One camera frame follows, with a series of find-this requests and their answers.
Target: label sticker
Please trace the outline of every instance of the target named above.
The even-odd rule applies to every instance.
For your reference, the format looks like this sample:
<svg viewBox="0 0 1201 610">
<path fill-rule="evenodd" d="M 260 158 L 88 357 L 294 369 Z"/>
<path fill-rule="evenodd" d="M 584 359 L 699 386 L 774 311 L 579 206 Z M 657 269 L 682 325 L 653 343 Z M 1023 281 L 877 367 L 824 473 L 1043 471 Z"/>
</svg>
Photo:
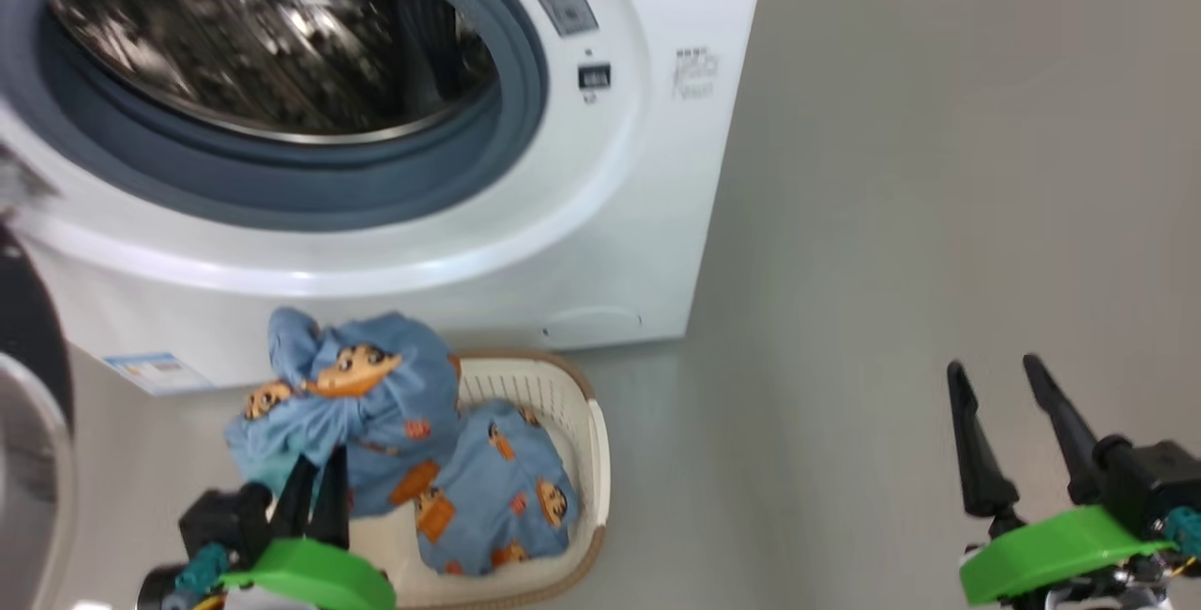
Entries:
<svg viewBox="0 0 1201 610">
<path fill-rule="evenodd" d="M 680 100 L 707 100 L 713 96 L 718 62 L 717 54 L 709 54 L 709 47 L 677 49 L 673 96 Z"/>
<path fill-rule="evenodd" d="M 204 376 L 167 352 L 106 357 L 104 363 L 137 387 L 155 395 L 213 387 Z"/>
</svg>

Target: cartoon character print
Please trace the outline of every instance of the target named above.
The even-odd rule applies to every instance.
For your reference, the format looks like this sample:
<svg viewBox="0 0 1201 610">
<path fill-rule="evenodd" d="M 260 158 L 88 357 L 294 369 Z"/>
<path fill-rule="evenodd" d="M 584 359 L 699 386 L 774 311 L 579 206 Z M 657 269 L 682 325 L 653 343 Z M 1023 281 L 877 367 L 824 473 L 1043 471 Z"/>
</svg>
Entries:
<svg viewBox="0 0 1201 610">
<path fill-rule="evenodd" d="M 500 568 L 509 563 L 520 563 L 527 561 L 530 555 L 526 554 L 524 546 L 518 540 L 513 540 L 504 549 L 497 549 L 492 551 L 492 568 Z"/>
<path fill-rule="evenodd" d="M 347 346 L 337 353 L 337 361 L 317 375 L 317 382 L 305 383 L 305 389 L 318 396 L 363 396 L 400 366 L 400 355 L 387 353 L 377 346 Z"/>
<path fill-rule="evenodd" d="M 454 520 L 455 508 L 446 498 L 442 489 L 431 486 L 417 497 L 417 532 L 424 534 L 430 544 L 437 544 L 438 538 Z"/>
<path fill-rule="evenodd" d="M 524 491 L 519 492 L 516 497 L 514 497 L 513 500 L 509 501 L 509 508 L 518 516 L 525 514 L 526 498 L 525 498 L 525 492 Z"/>
<path fill-rule="evenodd" d="M 516 456 L 513 451 L 513 447 L 509 444 L 509 439 L 504 438 L 504 435 L 501 429 L 496 426 L 496 423 L 489 423 L 488 425 L 488 444 L 491 444 L 497 453 L 501 453 L 501 456 L 507 462 L 513 462 L 513 459 Z"/>
<path fill-rule="evenodd" d="M 542 504 L 542 515 L 546 522 L 556 528 L 562 527 L 563 518 L 567 516 L 567 496 L 563 490 L 554 483 L 538 477 L 538 502 Z"/>
<path fill-rule="evenodd" d="M 425 418 L 420 418 L 420 420 L 405 420 L 405 436 L 413 441 L 429 438 L 430 432 L 430 421 Z"/>
<path fill-rule="evenodd" d="M 533 414 L 533 411 L 530 411 L 528 408 L 526 408 L 526 406 L 516 406 L 516 409 L 518 413 L 521 414 L 522 420 L 526 421 L 526 425 L 530 425 L 532 427 L 542 426 L 542 423 L 538 421 L 538 417 Z"/>
<path fill-rule="evenodd" d="M 442 489 L 440 488 L 431 486 L 423 490 L 422 495 L 417 496 L 417 506 L 416 506 L 417 520 L 420 521 L 422 514 L 425 513 L 425 510 L 429 507 L 432 507 L 434 503 L 437 502 L 438 498 L 441 497 L 442 497 Z"/>
<path fill-rule="evenodd" d="M 246 412 L 243 417 L 247 420 L 258 420 L 263 414 L 270 413 L 275 406 L 292 399 L 292 388 L 282 381 L 263 384 L 246 397 Z"/>
<path fill-rule="evenodd" d="M 426 460 L 416 465 L 405 478 L 396 483 L 396 486 L 392 490 L 392 495 L 388 496 L 388 501 L 395 506 L 401 506 L 408 500 L 420 497 L 430 488 L 430 483 L 438 477 L 441 467 L 432 460 Z M 418 504 L 418 514 L 420 514 L 420 504 Z"/>
</svg>

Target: blue pajamas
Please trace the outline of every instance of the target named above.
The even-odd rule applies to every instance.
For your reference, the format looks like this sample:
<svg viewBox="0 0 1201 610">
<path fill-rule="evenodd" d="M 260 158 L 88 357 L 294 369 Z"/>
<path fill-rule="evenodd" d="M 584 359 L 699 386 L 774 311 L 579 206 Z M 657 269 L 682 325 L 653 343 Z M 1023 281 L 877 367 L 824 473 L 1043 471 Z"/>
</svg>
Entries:
<svg viewBox="0 0 1201 610">
<path fill-rule="evenodd" d="M 579 500 L 546 430 L 509 401 L 460 414 L 458 360 L 432 329 L 395 313 L 319 329 L 282 307 L 268 337 L 279 381 L 226 427 L 246 480 L 279 496 L 298 458 L 324 467 L 343 444 L 351 515 L 417 498 L 422 560 L 438 573 L 567 549 Z"/>
<path fill-rule="evenodd" d="M 422 561 L 484 575 L 567 550 L 579 500 L 534 414 L 486 401 L 466 415 L 450 462 L 417 502 Z"/>
<path fill-rule="evenodd" d="M 454 453 L 459 376 L 425 324 L 386 315 L 318 331 L 283 307 L 268 345 L 280 382 L 253 393 L 226 429 L 247 480 L 279 495 L 301 453 L 322 467 L 346 444 L 351 514 L 370 516 L 417 497 Z"/>
</svg>

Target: cable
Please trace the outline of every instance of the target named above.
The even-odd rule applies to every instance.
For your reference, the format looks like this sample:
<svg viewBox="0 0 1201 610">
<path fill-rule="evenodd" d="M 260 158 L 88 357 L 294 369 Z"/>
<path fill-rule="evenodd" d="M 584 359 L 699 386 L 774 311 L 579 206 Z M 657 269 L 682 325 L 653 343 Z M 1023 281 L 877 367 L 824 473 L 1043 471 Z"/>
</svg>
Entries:
<svg viewBox="0 0 1201 610">
<path fill-rule="evenodd" d="M 198 602 L 196 608 L 192 610 L 222 610 L 225 606 L 225 596 L 210 596 L 202 602 Z"/>
<path fill-rule="evenodd" d="M 1176 568 L 1175 570 L 1172 570 L 1172 573 L 1170 575 L 1167 575 L 1167 576 L 1169 578 L 1175 578 L 1176 575 L 1179 575 L 1184 570 L 1188 570 L 1189 566 L 1191 566 L 1191 564 L 1194 564 L 1196 562 L 1197 562 L 1197 557 L 1194 556 L 1194 557 L 1189 558 L 1188 561 L 1185 561 L 1183 566 L 1181 566 L 1179 568 Z"/>
</svg>

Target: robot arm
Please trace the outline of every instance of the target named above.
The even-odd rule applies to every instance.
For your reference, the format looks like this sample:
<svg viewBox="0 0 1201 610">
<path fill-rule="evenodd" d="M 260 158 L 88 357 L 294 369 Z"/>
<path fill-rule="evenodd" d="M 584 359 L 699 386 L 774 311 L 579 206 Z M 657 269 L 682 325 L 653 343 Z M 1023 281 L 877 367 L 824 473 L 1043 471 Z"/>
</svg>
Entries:
<svg viewBox="0 0 1201 610">
<path fill-rule="evenodd" d="M 1171 441 L 1134 447 L 1100 442 L 1034 354 L 1023 360 L 1039 407 L 1051 418 L 1077 507 L 1038 524 L 1014 510 L 1004 477 L 976 418 L 961 363 L 948 367 L 964 512 L 992 519 L 991 542 L 968 548 L 960 581 L 972 605 L 1015 610 L 1060 604 L 1170 609 L 1167 585 L 1201 575 L 1201 462 Z"/>
<path fill-rule="evenodd" d="M 300 456 L 270 520 L 258 483 L 207 491 L 179 520 L 189 562 L 151 570 L 137 610 L 394 610 L 388 579 L 347 551 L 346 462 L 345 447 L 323 468 Z"/>
</svg>

